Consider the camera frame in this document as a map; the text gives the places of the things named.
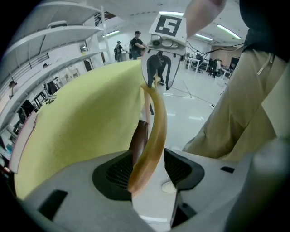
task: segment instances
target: yellow towel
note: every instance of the yellow towel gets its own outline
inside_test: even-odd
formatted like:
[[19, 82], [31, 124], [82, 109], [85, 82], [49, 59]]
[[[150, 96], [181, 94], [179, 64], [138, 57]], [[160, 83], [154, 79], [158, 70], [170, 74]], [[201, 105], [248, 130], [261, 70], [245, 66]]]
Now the yellow towel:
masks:
[[15, 175], [17, 196], [67, 165], [127, 150], [144, 105], [140, 60], [89, 71], [38, 112]]

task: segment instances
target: khaki pants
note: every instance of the khaki pants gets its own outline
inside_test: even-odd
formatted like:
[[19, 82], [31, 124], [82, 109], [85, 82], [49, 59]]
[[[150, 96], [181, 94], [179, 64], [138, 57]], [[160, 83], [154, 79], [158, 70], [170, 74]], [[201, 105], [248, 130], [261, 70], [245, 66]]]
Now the khaki pants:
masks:
[[239, 161], [246, 153], [255, 152], [275, 138], [261, 103], [285, 67], [284, 60], [269, 53], [256, 50], [243, 52], [218, 104], [183, 151]]

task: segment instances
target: black grille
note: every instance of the black grille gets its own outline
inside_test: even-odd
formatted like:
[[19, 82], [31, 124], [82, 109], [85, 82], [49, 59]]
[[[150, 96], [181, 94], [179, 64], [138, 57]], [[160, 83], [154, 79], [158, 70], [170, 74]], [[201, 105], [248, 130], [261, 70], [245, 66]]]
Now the black grille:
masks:
[[119, 187], [128, 189], [128, 182], [132, 171], [132, 157], [126, 156], [107, 170], [106, 177], [110, 182]]
[[176, 186], [179, 181], [188, 177], [192, 172], [191, 167], [187, 163], [172, 155], [166, 157], [165, 169], [174, 186]]
[[178, 191], [194, 188], [204, 177], [204, 169], [198, 163], [164, 150], [165, 170]]

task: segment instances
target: black shirt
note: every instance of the black shirt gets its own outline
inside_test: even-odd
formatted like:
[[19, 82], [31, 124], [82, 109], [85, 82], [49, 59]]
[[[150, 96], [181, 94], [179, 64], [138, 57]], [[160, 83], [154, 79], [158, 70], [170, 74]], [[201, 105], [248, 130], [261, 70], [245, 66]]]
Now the black shirt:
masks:
[[116, 47], [115, 47], [115, 49], [114, 49], [114, 52], [115, 52], [115, 54], [121, 54], [122, 53], [122, 49], [123, 49], [123, 47], [120, 45], [120, 44], [118, 44]]
[[136, 38], [136, 37], [134, 37], [134, 38], [132, 39], [132, 51], [138, 51], [138, 52], [140, 53], [140, 52], [141, 52], [141, 48], [137, 47], [137, 46], [135, 45], [135, 43], [138, 43], [138, 44], [142, 45], [143, 42], [142, 42], [141, 39]]
[[272, 53], [288, 62], [290, 49], [285, 45], [288, 33], [288, 7], [282, 1], [240, 0], [240, 12], [249, 27], [243, 51], [255, 49]]

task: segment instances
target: white shelf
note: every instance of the white shelf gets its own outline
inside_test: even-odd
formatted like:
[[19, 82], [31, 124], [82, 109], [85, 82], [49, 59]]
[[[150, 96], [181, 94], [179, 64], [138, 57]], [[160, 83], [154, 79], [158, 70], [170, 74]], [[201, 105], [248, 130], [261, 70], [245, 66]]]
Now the white shelf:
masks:
[[106, 52], [106, 49], [100, 49], [96, 52], [90, 53], [85, 52], [80, 56], [74, 57], [72, 59], [66, 59], [43, 69], [35, 76], [31, 77], [20, 89], [14, 94], [11, 100], [6, 104], [2, 113], [0, 114], [0, 134], [9, 125], [13, 118], [13, 115], [20, 109], [24, 101], [27, 99], [28, 95], [39, 85], [41, 85], [46, 79], [59, 71], [65, 69], [66, 67], [84, 61], [98, 53]]
[[46, 29], [52, 22], [64, 20], [68, 25], [82, 25], [98, 12], [101, 10], [73, 2], [55, 1], [39, 4], [19, 27], [10, 44]]
[[88, 26], [57, 27], [29, 35], [7, 49], [3, 55], [0, 70], [0, 82], [30, 59], [47, 53], [52, 49], [86, 40], [102, 28]]

